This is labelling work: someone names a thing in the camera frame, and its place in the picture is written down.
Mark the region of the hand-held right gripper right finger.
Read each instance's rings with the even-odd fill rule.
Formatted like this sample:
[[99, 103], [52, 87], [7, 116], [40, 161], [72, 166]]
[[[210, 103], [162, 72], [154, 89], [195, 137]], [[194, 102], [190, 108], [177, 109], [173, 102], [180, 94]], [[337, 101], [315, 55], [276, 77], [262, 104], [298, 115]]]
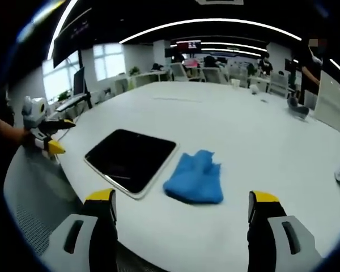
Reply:
[[313, 271], [323, 260], [312, 233], [270, 193], [249, 192], [248, 226], [248, 271]]

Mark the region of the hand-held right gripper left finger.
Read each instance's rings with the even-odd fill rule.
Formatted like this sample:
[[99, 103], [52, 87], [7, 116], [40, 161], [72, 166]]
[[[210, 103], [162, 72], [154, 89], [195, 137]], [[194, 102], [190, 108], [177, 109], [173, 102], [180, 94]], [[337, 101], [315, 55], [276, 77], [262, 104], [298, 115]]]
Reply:
[[116, 191], [91, 193], [49, 236], [41, 259], [49, 271], [117, 271]]

